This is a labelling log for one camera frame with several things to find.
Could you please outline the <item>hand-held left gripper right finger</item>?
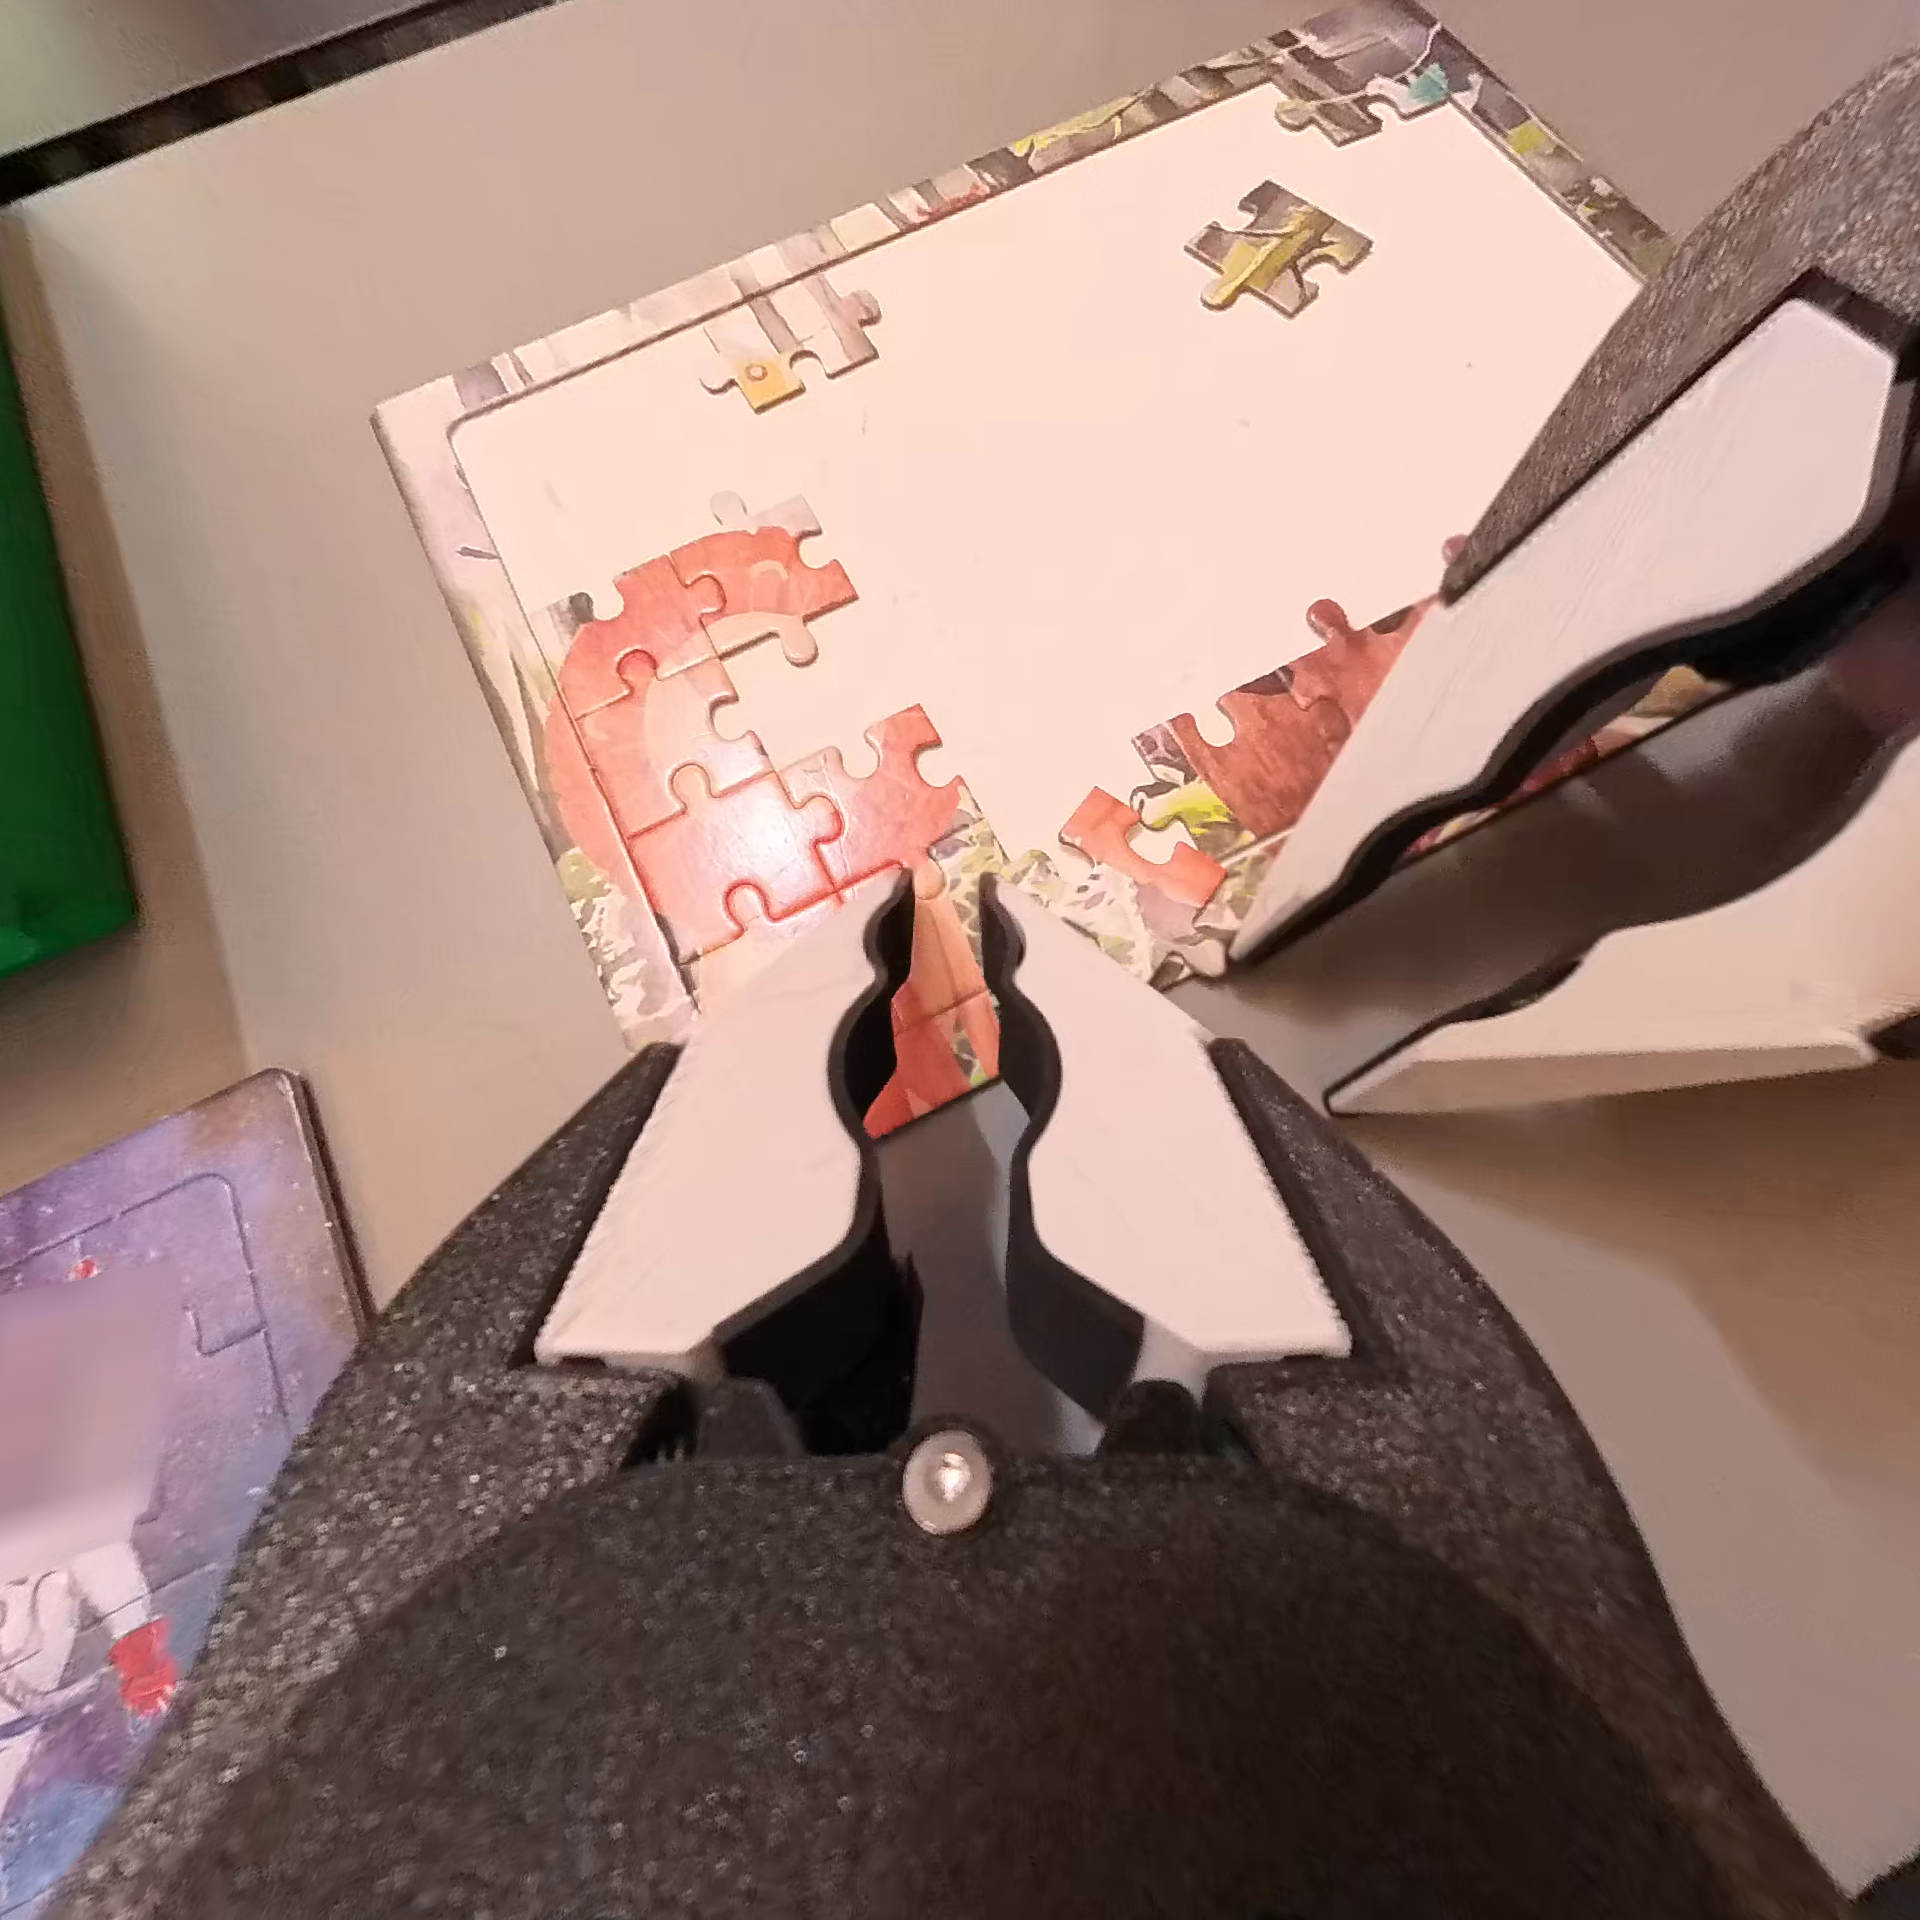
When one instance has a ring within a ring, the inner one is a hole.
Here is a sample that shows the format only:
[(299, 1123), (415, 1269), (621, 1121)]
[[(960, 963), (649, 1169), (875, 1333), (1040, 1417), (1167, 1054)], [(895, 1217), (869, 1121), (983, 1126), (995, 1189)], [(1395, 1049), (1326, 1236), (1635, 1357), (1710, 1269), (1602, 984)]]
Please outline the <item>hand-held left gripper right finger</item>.
[(1019, 1354), (1101, 1428), (1167, 1384), (1350, 1360), (1355, 1330), (1241, 1115), (1211, 1033), (1007, 880), (981, 888), (1008, 1166), (1005, 1291)]

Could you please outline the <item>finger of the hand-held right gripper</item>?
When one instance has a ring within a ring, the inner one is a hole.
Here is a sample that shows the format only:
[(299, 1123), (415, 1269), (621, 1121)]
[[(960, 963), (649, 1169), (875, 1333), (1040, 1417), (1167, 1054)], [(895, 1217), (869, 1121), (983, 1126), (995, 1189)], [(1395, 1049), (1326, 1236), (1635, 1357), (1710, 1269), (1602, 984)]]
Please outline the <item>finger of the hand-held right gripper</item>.
[(1882, 587), (1913, 387), (1913, 326), (1885, 307), (1771, 307), (1448, 589), (1271, 865), (1233, 960), (1326, 924), (1662, 668), (1750, 666)]
[(1863, 809), (1801, 866), (1621, 928), (1502, 1013), (1457, 1017), (1326, 1090), (1335, 1115), (1489, 1114), (1915, 1059), (1913, 809)]

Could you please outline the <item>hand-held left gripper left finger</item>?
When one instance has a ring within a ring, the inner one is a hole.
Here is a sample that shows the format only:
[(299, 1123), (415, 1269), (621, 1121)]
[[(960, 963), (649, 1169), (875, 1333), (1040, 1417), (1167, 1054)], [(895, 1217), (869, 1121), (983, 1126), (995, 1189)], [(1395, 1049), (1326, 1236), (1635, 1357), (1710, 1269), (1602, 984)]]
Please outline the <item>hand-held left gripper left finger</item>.
[(909, 1428), (922, 1285), (882, 1217), (869, 1114), (896, 1075), (915, 891), (875, 880), (674, 1054), (536, 1360), (769, 1385), (815, 1453)]

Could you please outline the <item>orange grey foliage puzzle piece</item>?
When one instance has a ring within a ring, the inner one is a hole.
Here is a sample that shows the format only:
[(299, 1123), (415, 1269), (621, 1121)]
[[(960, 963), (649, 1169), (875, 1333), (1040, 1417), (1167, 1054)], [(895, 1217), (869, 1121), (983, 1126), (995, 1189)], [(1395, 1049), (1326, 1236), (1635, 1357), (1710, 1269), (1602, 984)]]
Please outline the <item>orange grey foliage puzzle piece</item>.
[(1146, 931), (1174, 944), (1195, 932), (1229, 872), (1179, 835), (1168, 842), (1167, 857), (1152, 857), (1136, 844), (1143, 835), (1136, 804), (1094, 786), (1062, 828), (1062, 844), (1091, 862), (1101, 877), (1126, 880)]

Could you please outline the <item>assembled lion puzzle pieces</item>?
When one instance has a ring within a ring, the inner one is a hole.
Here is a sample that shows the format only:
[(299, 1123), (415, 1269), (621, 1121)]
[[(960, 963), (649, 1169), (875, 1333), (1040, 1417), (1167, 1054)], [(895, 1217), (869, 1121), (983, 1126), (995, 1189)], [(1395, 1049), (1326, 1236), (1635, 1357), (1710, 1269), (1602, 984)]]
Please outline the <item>assembled lion puzzle pieces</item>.
[[(978, 884), (1005, 862), (1000, 837), (966, 781), (925, 862), (839, 897), (816, 851), (841, 828), (834, 808), (793, 808), (778, 778), (834, 746), (778, 763), (758, 732), (723, 729), (739, 705), (731, 661), (785, 654), (767, 641), (717, 657), (705, 604), (670, 552), (616, 579), (616, 612), (594, 614), (579, 592), (551, 614), (566, 652), (537, 756), (568, 837), (560, 875), (577, 926), (622, 1038), (645, 1046), (686, 1036), (864, 888), (909, 877), (917, 916), (895, 998), (896, 1075), (869, 1114), (869, 1132), (888, 1136), (1000, 1075), (978, 928)], [(878, 763), (867, 749), (864, 770), (839, 749), (858, 778)]]

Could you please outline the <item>whiskered orange puzzle piece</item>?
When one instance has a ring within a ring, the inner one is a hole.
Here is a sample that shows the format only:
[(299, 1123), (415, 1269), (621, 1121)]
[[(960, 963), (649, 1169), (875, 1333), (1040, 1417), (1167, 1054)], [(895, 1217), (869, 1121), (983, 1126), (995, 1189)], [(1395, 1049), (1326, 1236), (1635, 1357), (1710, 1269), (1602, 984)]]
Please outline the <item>whiskered orange puzzle piece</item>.
[(966, 797), (960, 778), (931, 784), (922, 754), (943, 747), (925, 706), (913, 705), (867, 726), (878, 763), (853, 774), (838, 747), (803, 756), (778, 773), (797, 809), (827, 800), (839, 832), (816, 851), (839, 897), (891, 868), (910, 872), (950, 832)]

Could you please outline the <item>lion jigsaw puzzle board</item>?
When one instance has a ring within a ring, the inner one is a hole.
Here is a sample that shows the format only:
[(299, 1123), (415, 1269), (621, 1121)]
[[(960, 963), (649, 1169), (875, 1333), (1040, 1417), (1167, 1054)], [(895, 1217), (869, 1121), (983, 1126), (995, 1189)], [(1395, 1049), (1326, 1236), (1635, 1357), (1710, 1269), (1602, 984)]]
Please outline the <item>lion jigsaw puzzle board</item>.
[[(1346, 146), (1288, 132), (1281, 53), (1369, 41), (1440, 60), (1448, 104)], [(1263, 181), (1374, 240), (1297, 321), (1208, 312), (1184, 251)], [(1168, 944), (1062, 828), (1094, 786), (1131, 803), (1154, 724), (1226, 740), (1219, 697), (1318, 644), (1312, 602), (1424, 596), (1672, 251), (1431, 12), (1350, 4), (439, 376), (375, 432), (570, 912), (537, 756), (554, 609), (616, 612), (625, 570), (717, 531), (718, 491), (803, 496), (855, 604), (815, 622), (816, 662), (736, 657), (723, 729), (864, 770), (867, 726), (925, 706), (929, 778), (966, 779), (1015, 875), (1161, 987), (1226, 968), (1270, 844)], [(705, 325), (816, 272), (878, 297), (878, 357), (803, 362), (762, 413), (710, 394)]]

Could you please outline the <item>orange puzzle piece grey knob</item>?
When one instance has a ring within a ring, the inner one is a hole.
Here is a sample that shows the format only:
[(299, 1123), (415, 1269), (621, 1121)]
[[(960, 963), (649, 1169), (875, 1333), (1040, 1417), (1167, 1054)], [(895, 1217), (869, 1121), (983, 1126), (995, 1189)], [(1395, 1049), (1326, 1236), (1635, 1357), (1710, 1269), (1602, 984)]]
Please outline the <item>orange puzzle piece grey knob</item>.
[(750, 509), (741, 494), (712, 496), (714, 533), (683, 541), (667, 563), (703, 604), (710, 650), (730, 659), (774, 641), (792, 666), (813, 666), (809, 622), (855, 604), (841, 563), (813, 565), (803, 544), (823, 526), (803, 496)]

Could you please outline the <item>grey desk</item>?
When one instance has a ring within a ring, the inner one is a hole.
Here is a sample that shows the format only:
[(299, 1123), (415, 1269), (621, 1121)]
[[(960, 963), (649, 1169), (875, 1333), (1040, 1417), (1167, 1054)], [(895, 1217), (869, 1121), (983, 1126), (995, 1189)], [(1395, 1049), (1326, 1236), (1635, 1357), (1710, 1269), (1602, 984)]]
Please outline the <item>grey desk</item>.
[[(6, 307), (145, 918), (6, 986), (6, 1187), (261, 1066), (377, 1306), (625, 1060), (379, 400), (1314, 4), (563, 4), (66, 184)], [(1768, 1786), (1915, 1848), (1915, 1066), (1355, 1121)]]

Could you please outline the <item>assembled brown trunk puzzle pieces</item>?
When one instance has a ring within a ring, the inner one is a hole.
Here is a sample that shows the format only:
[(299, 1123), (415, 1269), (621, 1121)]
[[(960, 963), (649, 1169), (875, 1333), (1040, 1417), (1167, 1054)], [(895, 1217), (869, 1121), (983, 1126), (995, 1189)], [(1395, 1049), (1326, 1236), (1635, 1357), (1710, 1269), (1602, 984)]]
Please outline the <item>assembled brown trunk puzzle pieces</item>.
[[(1248, 849), (1286, 840), (1437, 602), (1429, 595), (1369, 627), (1354, 625), (1333, 600), (1312, 602), (1306, 625), (1318, 644), (1219, 697), (1216, 712), (1233, 724), (1226, 740), (1208, 740), (1191, 713), (1139, 734), (1146, 781), (1131, 804), (1143, 828), (1187, 828), (1221, 868), (1243, 865)], [(1730, 692), (1689, 666), (1666, 669), (1638, 702), (1527, 774), (1513, 796), (1431, 828), (1409, 857), (1478, 830)]]

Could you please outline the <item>astronaut jigsaw puzzle board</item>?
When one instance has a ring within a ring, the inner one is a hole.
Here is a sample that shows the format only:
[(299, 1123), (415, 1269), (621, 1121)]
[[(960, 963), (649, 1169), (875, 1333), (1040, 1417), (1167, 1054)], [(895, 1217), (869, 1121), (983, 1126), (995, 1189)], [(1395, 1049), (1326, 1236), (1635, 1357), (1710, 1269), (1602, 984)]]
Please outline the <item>astronaut jigsaw puzzle board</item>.
[(289, 1072), (6, 1194), (6, 1916), (47, 1912), (181, 1714), (235, 1555), (366, 1325)]

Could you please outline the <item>grey yellow-green puzzle piece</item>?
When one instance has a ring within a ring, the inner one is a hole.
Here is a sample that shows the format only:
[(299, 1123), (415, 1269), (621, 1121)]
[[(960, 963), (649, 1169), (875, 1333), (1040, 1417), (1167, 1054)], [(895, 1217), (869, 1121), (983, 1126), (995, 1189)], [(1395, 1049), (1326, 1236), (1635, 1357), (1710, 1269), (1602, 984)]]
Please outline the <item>grey yellow-green puzzle piece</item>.
[(1248, 190), (1240, 214), (1240, 227), (1208, 225), (1184, 249), (1209, 269), (1200, 305), (1211, 314), (1256, 299), (1297, 321), (1319, 296), (1314, 272), (1351, 272), (1374, 251), (1366, 232), (1273, 181)]

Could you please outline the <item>green plastic bin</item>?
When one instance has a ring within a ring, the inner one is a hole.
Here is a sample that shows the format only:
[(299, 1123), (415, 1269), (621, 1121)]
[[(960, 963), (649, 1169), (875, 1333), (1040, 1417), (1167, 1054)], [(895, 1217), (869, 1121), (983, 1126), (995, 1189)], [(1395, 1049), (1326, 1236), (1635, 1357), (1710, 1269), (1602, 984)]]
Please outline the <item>green plastic bin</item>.
[(2, 353), (2, 976), (136, 918), (56, 526)]

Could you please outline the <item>grey puzzle piece yellow dot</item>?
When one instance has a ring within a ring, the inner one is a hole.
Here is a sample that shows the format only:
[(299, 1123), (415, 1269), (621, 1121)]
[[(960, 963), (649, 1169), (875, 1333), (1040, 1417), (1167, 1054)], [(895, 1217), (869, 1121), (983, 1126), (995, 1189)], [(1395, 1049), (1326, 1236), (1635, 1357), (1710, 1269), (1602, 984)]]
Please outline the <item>grey puzzle piece yellow dot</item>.
[(869, 366), (881, 317), (875, 296), (841, 293), (823, 272), (750, 296), (705, 325), (703, 387), (714, 396), (736, 390), (762, 413), (805, 390), (803, 362), (826, 378)]

